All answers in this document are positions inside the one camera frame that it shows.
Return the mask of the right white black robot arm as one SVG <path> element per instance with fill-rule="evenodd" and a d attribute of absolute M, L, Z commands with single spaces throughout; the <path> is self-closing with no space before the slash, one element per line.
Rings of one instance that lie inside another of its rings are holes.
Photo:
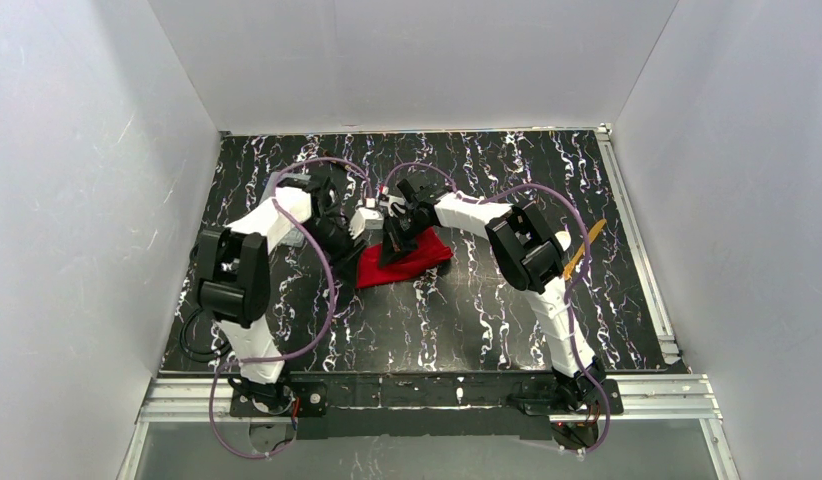
<path fill-rule="evenodd" d="M 506 282 L 523 293 L 541 326 L 552 369 L 576 377 L 595 354 L 565 302 L 566 232 L 555 232 L 534 201 L 519 204 L 473 198 L 461 191 L 406 178 L 397 185 L 399 202 L 388 205 L 378 267 L 398 265 L 423 250 L 422 235 L 434 227 L 482 238 L 490 244 Z"/>

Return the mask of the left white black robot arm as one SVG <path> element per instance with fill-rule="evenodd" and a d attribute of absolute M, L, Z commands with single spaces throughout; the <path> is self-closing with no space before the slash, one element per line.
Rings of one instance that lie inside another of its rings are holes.
<path fill-rule="evenodd" d="M 368 222 L 379 218 L 372 200 L 347 217 L 342 196 L 328 177 L 275 174 L 267 198 L 255 210 L 200 233 L 196 301 L 224 333 L 243 379 L 273 384 L 285 364 L 266 320 L 273 249 L 299 233 L 316 241 L 333 270 L 344 269 L 363 251 Z"/>

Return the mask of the red cloth napkin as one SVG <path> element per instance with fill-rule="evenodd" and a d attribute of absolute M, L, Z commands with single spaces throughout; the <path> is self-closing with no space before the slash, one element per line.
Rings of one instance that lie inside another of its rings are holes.
<path fill-rule="evenodd" d="M 358 262 L 356 287 L 365 289 L 413 280 L 426 270 L 434 268 L 454 256 L 452 249 L 440 240 L 433 228 L 422 232 L 416 240 L 418 248 L 415 251 L 386 266 L 379 265 L 382 246 L 367 247 Z"/>

